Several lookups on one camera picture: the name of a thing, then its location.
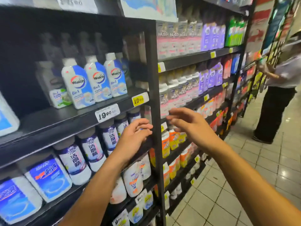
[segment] person in white shirt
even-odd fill
[[[272,144],[280,127],[282,114],[293,99],[295,87],[301,82],[301,43],[292,46],[287,57],[291,57],[276,68],[258,65],[257,69],[269,78],[268,90],[263,99],[260,119],[253,140]]]

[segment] shoe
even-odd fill
[[[265,143],[265,144],[272,144],[273,143],[273,142],[267,142],[267,141],[260,140],[256,136],[253,136],[252,140],[255,140],[255,141],[259,142],[259,143]]]

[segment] white shirt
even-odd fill
[[[301,83],[301,55],[292,57],[277,65],[275,74],[286,78],[284,83],[279,83],[272,78],[266,82],[267,86],[277,86],[281,88],[294,88]]]

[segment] walch logo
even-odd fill
[[[83,88],[86,85],[86,79],[83,76],[76,75],[74,76],[70,83],[77,89]]]
[[[96,83],[101,84],[105,81],[106,77],[103,72],[96,72],[93,74],[93,79],[96,81]]]
[[[113,76],[113,78],[115,79],[119,79],[121,77],[121,69],[119,68],[114,68],[112,71],[111,71],[111,75]]]

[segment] right arm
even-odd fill
[[[301,212],[222,141],[200,114],[187,108],[173,108],[170,114],[167,119],[176,131],[186,132],[217,162],[253,225],[300,225]]]

